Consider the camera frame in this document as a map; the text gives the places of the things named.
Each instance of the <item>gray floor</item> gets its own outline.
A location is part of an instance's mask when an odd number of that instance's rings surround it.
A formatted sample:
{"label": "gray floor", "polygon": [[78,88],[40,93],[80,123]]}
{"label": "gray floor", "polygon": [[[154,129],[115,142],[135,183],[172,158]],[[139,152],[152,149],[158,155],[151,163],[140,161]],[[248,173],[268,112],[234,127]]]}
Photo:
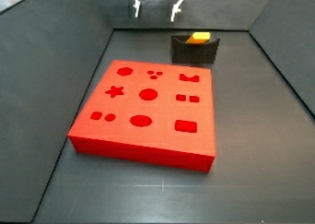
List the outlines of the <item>gray floor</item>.
{"label": "gray floor", "polygon": [[[184,33],[116,30],[88,94],[114,59],[171,63],[170,36]],[[250,35],[215,34],[216,62],[204,66],[214,78],[212,171],[79,155],[68,142],[36,222],[315,221],[314,119]]]}

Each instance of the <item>circular hole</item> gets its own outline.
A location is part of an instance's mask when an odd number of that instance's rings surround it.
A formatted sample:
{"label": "circular hole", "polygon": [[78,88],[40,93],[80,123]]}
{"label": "circular hole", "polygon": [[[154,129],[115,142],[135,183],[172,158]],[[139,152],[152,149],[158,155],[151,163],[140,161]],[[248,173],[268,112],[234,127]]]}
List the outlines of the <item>circular hole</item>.
{"label": "circular hole", "polygon": [[152,120],[148,116],[136,115],[131,118],[131,124],[134,126],[144,127],[144,126],[151,125],[151,123],[152,123]]}
{"label": "circular hole", "polygon": [[155,100],[158,97],[158,91],[152,88],[146,88],[139,93],[139,96],[143,100]]}
{"label": "circular hole", "polygon": [[107,122],[112,122],[116,119],[116,115],[114,113],[110,113],[104,116],[104,120]]}

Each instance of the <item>red foam block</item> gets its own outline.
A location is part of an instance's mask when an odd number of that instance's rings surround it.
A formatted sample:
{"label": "red foam block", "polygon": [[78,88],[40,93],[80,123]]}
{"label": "red foam block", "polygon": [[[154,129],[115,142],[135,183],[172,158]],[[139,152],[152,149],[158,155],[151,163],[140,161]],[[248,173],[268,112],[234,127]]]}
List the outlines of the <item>red foam block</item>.
{"label": "red foam block", "polygon": [[211,70],[114,61],[68,137],[79,153],[210,171]]}

